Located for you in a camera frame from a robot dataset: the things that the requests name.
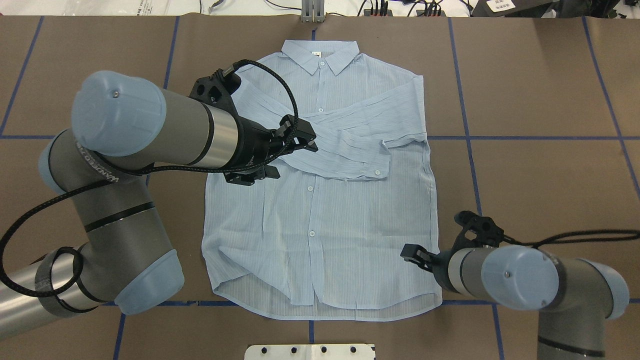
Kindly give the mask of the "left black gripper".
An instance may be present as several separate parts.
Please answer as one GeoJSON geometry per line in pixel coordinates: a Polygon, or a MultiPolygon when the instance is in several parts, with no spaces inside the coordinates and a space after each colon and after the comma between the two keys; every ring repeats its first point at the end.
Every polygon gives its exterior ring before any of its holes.
{"type": "Polygon", "coordinates": [[[237,120],[242,142],[235,172],[243,176],[278,176],[279,171],[275,166],[262,163],[274,159],[283,148],[287,148],[288,154],[298,150],[313,153],[319,150],[313,126],[291,114],[282,117],[277,129],[267,129],[242,116],[238,116],[237,120]]]}

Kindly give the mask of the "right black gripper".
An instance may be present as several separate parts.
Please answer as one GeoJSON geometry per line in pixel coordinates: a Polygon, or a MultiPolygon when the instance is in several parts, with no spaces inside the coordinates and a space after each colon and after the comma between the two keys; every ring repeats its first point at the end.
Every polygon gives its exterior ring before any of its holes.
{"type": "Polygon", "coordinates": [[[452,255],[452,250],[445,250],[435,254],[427,251],[420,244],[410,243],[406,243],[400,251],[400,257],[405,262],[415,264],[423,271],[432,273],[443,290],[457,293],[458,291],[450,280],[449,266],[452,255]]]}

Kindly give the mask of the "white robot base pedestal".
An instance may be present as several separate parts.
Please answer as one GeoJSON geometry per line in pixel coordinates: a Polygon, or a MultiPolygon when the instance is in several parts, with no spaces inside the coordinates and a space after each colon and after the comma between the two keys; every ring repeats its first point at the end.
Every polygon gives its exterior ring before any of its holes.
{"type": "Polygon", "coordinates": [[[245,360],[376,360],[374,344],[263,344],[251,345],[245,360]]]}

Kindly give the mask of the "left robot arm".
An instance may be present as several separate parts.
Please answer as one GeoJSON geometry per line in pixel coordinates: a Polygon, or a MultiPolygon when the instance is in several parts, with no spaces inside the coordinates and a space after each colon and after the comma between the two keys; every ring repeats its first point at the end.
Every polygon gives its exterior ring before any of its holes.
{"type": "Polygon", "coordinates": [[[1,283],[60,318],[113,302],[134,315],[160,305],[185,284],[146,176],[164,171],[221,173],[227,183],[252,186],[279,178],[271,165],[297,150],[316,152],[313,126],[295,105],[276,125],[241,116],[232,95],[237,69],[195,81],[188,96],[115,71],[91,74],[77,92],[71,128],[38,161],[57,197],[21,215],[2,235],[1,250],[35,214],[73,199],[87,234],[80,248],[61,247],[36,262],[32,287],[1,269],[1,283]]]}

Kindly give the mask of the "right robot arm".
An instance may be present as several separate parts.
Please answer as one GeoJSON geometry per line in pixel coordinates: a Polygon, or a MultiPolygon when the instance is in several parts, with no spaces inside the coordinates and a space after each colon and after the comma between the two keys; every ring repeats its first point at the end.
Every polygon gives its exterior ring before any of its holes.
{"type": "Polygon", "coordinates": [[[401,258],[432,273],[446,291],[537,312],[539,360],[605,360],[605,323],[630,304],[623,276],[608,265],[511,244],[430,253],[405,244],[401,258]]]}

